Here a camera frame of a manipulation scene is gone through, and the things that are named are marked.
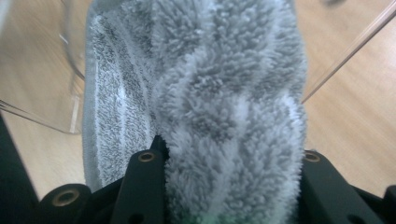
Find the fluffy gray fabric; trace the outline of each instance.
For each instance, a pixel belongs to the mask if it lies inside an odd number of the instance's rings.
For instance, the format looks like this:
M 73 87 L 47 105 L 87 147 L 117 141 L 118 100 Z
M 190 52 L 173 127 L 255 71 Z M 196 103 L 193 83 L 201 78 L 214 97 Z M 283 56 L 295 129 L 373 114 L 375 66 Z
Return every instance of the fluffy gray fabric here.
M 160 134 L 172 223 L 285 223 L 305 137 L 288 0 L 96 0 L 87 19 L 87 184 Z

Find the clear plastic container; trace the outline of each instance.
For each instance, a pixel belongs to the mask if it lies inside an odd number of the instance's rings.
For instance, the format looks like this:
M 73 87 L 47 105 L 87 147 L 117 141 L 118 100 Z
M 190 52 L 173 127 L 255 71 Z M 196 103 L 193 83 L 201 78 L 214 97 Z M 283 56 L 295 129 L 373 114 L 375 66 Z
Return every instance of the clear plastic container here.
M 63 133 L 81 132 L 90 2 L 0 2 L 2 110 Z
M 303 103 L 396 15 L 396 1 L 296 0 L 309 69 Z

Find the mop pad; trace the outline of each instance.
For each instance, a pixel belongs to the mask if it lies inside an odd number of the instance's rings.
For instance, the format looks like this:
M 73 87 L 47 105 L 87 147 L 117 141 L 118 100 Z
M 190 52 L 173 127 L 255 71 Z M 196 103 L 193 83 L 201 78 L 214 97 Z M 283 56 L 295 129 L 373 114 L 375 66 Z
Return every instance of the mop pad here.
M 89 187 L 160 134 L 172 223 L 290 221 L 306 72 L 291 1 L 95 0 L 86 48 Z

